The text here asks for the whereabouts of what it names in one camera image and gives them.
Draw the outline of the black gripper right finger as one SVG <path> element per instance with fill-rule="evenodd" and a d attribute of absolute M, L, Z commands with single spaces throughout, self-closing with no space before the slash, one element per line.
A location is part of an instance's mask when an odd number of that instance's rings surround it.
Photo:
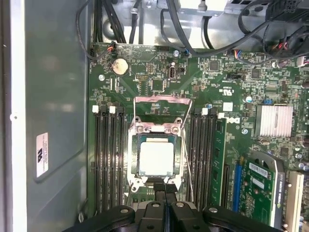
<path fill-rule="evenodd" d="M 166 184 L 166 200 L 175 232 L 279 232 L 255 219 L 221 206 L 207 206 L 198 211 L 191 202 L 177 200 L 175 184 Z"/>

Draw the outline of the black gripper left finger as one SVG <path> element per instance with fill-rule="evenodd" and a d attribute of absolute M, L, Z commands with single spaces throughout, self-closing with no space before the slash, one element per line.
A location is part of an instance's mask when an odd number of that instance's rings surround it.
<path fill-rule="evenodd" d="M 134 210 L 127 205 L 115 206 L 79 224 L 66 232 L 163 232 L 167 203 L 161 198 L 166 184 L 155 183 L 155 200 L 145 208 Z"/>

